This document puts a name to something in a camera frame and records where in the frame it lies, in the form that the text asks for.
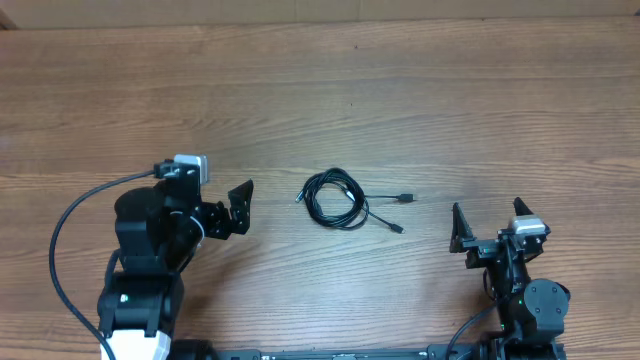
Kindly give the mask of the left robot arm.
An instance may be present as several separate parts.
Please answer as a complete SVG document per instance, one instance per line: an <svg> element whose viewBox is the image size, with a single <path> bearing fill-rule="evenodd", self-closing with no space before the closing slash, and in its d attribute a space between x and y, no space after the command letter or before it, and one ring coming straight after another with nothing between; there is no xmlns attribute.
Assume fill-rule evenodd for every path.
<svg viewBox="0 0 640 360"><path fill-rule="evenodd" d="M250 227L254 184L207 203L198 180L165 179L118 198L119 247L107 267L97 311L104 359L213 359L208 340L177 340L184 299L181 274L205 238L226 240Z"/></svg>

